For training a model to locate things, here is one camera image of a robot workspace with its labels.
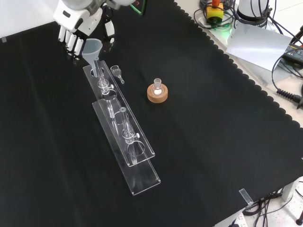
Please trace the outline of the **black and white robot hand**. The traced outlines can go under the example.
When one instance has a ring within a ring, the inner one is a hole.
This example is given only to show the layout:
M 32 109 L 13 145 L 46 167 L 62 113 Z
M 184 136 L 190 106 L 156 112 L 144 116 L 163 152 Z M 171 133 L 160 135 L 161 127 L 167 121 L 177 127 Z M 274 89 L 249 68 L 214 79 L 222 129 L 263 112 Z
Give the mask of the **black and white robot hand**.
M 67 58 L 77 64 L 88 37 L 100 25 L 101 43 L 110 50 L 115 41 L 112 22 L 113 8 L 107 0 L 60 0 L 53 18 L 60 26 L 58 42 L 66 51 Z

